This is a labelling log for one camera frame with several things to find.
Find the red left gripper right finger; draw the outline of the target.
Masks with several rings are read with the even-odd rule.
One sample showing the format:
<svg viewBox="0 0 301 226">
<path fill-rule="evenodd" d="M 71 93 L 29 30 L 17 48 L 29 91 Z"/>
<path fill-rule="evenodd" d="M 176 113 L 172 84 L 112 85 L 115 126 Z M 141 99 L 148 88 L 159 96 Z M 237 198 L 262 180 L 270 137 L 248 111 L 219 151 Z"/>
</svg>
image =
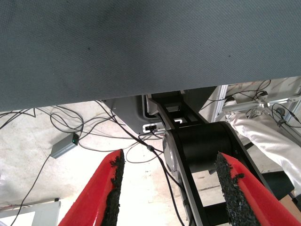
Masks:
<svg viewBox="0 0 301 226">
<path fill-rule="evenodd" d="M 233 226 L 299 226 L 299 220 L 239 160 L 218 153 L 216 170 Z"/>
</svg>

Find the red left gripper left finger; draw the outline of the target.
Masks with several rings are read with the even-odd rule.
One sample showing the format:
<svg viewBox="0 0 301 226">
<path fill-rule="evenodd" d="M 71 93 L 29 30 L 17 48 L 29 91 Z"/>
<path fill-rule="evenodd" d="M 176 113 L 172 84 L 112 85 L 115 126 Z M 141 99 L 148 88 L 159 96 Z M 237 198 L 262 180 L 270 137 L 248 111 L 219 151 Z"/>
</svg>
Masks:
<svg viewBox="0 0 301 226">
<path fill-rule="evenodd" d="M 60 226 L 115 226 L 125 158 L 122 149 L 104 157 Z"/>
</svg>

